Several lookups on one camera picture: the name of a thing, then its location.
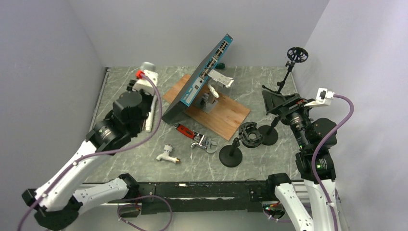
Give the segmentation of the white microphone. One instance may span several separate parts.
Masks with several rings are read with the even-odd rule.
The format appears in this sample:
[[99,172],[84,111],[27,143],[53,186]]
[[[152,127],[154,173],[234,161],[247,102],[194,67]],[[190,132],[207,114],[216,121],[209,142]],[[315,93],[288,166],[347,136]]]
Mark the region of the white microphone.
[[145,121],[145,131],[146,132],[152,131],[154,112],[155,112],[155,106],[156,106],[157,100],[158,100],[157,95],[154,95],[152,103],[151,103],[151,107],[150,107],[150,112],[148,113],[148,117]]

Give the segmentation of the black round-base mic stand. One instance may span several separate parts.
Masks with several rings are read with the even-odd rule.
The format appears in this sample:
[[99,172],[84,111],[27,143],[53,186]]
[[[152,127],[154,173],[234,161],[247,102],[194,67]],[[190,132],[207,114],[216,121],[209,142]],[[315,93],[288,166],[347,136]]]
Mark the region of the black round-base mic stand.
[[239,126],[238,137],[234,138],[232,144],[225,145],[219,151],[219,160],[226,167],[237,167],[242,162],[242,144],[247,148],[256,148],[261,145],[264,136],[257,128],[256,122],[245,122]]

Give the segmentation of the black tripod mic stand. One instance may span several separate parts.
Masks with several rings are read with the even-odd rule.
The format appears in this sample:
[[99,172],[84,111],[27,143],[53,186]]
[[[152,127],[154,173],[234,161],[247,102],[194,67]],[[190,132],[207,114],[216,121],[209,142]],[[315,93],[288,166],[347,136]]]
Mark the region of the black tripod mic stand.
[[281,91],[283,87],[285,86],[285,83],[286,83],[286,80],[289,74],[293,71],[294,65],[296,63],[305,62],[308,59],[309,55],[308,55],[308,52],[304,48],[292,47],[288,49],[287,57],[289,59],[285,65],[285,67],[287,67],[287,73],[282,81],[277,82],[277,86],[279,88],[276,91],[274,91],[274,90],[267,88],[265,85],[262,85],[263,89],[276,93],[276,94],[281,94]]

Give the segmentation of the grey microphone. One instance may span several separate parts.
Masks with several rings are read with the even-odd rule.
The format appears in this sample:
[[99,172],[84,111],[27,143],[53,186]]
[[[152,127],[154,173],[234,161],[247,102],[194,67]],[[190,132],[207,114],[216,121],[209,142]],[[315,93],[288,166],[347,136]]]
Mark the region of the grey microphone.
[[143,62],[139,68],[140,71],[147,72],[156,72],[156,65],[150,62]]

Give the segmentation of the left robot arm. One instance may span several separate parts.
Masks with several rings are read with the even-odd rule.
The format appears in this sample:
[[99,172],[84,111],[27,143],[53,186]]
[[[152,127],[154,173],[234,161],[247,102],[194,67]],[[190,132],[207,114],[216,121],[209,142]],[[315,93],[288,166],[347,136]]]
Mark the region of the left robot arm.
[[121,199],[132,202],[137,198],[139,185],[128,173],[91,188],[81,189],[81,185],[94,169],[130,149],[129,143],[143,131],[153,100],[159,95],[157,78],[131,80],[71,159],[41,187],[23,192],[22,199],[39,226],[60,231],[101,204]]

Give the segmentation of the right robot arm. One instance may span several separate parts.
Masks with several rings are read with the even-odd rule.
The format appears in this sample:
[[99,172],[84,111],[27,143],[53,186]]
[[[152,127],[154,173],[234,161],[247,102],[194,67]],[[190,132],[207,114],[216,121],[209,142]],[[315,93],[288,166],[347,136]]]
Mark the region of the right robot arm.
[[336,124],[327,118],[312,121],[309,112],[313,107],[329,106],[336,94],[320,88],[315,99],[302,98],[298,93],[282,95],[269,90],[262,91],[267,114],[275,115],[274,124],[286,121],[296,142],[296,166],[306,187],[312,216],[295,193],[287,174],[273,174],[265,186],[266,196],[278,199],[298,231],[341,230],[335,186],[335,167],[329,149],[337,144]]

